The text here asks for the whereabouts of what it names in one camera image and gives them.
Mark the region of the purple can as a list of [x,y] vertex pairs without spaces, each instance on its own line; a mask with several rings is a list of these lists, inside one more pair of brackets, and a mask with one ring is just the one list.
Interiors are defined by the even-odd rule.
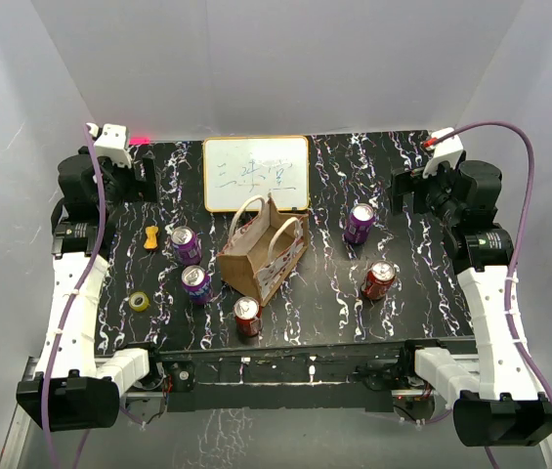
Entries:
[[202,258],[201,241],[189,227],[177,227],[171,232],[171,243],[178,260],[185,266],[199,265]]
[[344,231],[345,240],[352,244],[365,243],[374,220],[375,211],[369,204],[356,204],[350,211],[347,219]]
[[205,305],[211,300],[211,279],[208,273],[200,266],[187,266],[182,272],[181,282],[194,304]]

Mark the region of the red cola can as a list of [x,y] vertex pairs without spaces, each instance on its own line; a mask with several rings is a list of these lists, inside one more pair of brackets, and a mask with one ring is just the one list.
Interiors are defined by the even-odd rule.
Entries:
[[370,301],[384,298],[397,276],[396,267],[384,260],[375,262],[367,271],[361,293]]
[[256,336],[262,329],[262,307],[252,297],[241,297],[234,304],[237,331],[246,337]]

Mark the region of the brown canvas tote bag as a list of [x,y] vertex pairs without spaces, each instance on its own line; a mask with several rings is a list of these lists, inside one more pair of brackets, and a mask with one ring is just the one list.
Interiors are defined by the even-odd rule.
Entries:
[[217,254],[221,279],[266,306],[309,244],[307,213],[281,212],[270,195],[254,195],[236,210]]

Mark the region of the red cola can front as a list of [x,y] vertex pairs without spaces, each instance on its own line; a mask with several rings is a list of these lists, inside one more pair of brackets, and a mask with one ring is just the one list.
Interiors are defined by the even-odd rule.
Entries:
[[234,304],[237,331],[246,337],[256,336],[262,329],[262,307],[252,297],[241,297]]

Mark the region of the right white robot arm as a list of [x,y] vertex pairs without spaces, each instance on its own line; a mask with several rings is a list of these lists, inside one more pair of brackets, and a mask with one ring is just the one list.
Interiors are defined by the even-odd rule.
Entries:
[[416,213],[442,223],[443,246],[462,289],[475,336],[479,371],[459,363],[437,339],[407,340],[399,377],[412,388],[428,382],[446,401],[460,442],[466,447],[533,447],[552,434],[552,402],[519,350],[516,289],[508,269],[514,253],[510,234],[495,223],[502,175],[494,165],[472,160],[436,174],[396,170],[390,205],[403,210],[413,197]]

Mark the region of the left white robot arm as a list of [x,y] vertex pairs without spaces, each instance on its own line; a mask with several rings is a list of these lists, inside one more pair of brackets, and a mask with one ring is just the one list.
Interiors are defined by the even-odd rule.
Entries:
[[156,202],[154,161],[120,168],[89,151],[58,166],[63,193],[51,216],[54,292],[41,357],[33,376],[19,382],[16,399],[40,428],[51,432],[109,428],[132,387],[158,387],[165,367],[150,342],[121,347],[96,363],[95,336],[118,209],[125,202]]

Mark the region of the pink marker strip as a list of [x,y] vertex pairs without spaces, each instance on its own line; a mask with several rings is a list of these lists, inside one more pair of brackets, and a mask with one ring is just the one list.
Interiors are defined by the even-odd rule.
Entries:
[[147,137],[131,138],[129,142],[130,146],[149,145],[149,144],[150,144],[150,138],[147,138]]

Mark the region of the orange bone toy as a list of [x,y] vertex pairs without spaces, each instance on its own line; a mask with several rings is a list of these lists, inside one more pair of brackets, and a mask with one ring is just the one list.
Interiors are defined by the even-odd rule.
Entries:
[[153,252],[158,249],[158,227],[147,226],[145,227],[146,239],[144,242],[144,249],[147,252]]

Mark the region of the yellow tape roll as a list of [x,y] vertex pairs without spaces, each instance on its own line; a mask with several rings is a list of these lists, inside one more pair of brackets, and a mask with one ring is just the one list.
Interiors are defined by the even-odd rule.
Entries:
[[128,305],[135,312],[143,312],[149,307],[149,298],[143,291],[136,291],[130,295]]

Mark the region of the small whiteboard orange frame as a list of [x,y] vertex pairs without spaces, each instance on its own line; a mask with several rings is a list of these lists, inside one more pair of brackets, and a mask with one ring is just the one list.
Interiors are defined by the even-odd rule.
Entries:
[[310,199],[310,146],[304,136],[221,137],[202,144],[204,206],[235,212],[246,199],[271,195],[281,211]]

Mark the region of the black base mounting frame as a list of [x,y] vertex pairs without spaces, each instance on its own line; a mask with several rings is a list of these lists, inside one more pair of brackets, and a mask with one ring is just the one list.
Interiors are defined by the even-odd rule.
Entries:
[[403,369],[399,342],[154,353],[132,399],[168,412],[362,409],[427,423],[448,415],[438,392]]

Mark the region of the aluminium rail frame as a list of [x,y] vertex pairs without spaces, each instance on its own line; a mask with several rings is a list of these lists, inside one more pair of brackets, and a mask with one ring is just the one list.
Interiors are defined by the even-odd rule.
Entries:
[[[451,353],[457,358],[458,362],[463,364],[469,371],[473,372],[473,373],[477,373],[479,371],[479,367],[478,367],[478,357],[477,355],[475,354],[468,354],[468,353],[459,353],[459,352],[456,352],[456,351],[452,351],[445,343],[442,343],[443,345],[445,345],[450,351]],[[28,376],[28,377],[25,377],[23,380],[25,379],[30,379],[32,378],[33,376],[33,373]],[[446,401],[442,398],[442,396],[440,395],[440,398],[441,400],[443,400],[445,402],[445,405],[446,405],[446,410],[448,412],[448,415],[452,417],[452,412],[451,410],[449,409],[449,407],[447,406],[446,404]],[[135,402],[138,402],[138,401],[148,401],[148,400],[156,400],[158,401],[159,403],[159,410],[161,413],[167,413],[168,411],[164,410],[163,407],[162,407],[162,404],[161,404],[161,399],[159,397],[153,397],[153,398],[146,398],[146,399],[132,399],[129,397],[128,395],[128,391],[126,392],[126,394],[124,395],[124,397],[122,398],[121,400],[121,404],[120,404],[120,408],[119,408],[119,413],[118,413],[118,416],[117,418],[120,416],[120,415],[124,415],[124,414],[128,414],[129,413],[129,406],[130,404],[132,403],[135,403]],[[26,416],[28,417],[32,422],[36,423],[34,420],[32,420],[30,418],[30,416],[23,410],[23,408],[18,404],[17,402],[17,405],[18,405],[18,408],[19,410]],[[322,409],[350,409],[350,408],[322,408]],[[258,409],[258,410],[280,410],[280,409]],[[543,444],[546,444],[550,438],[552,438],[552,434],[547,437],[545,440],[543,440],[539,445],[543,445]]]

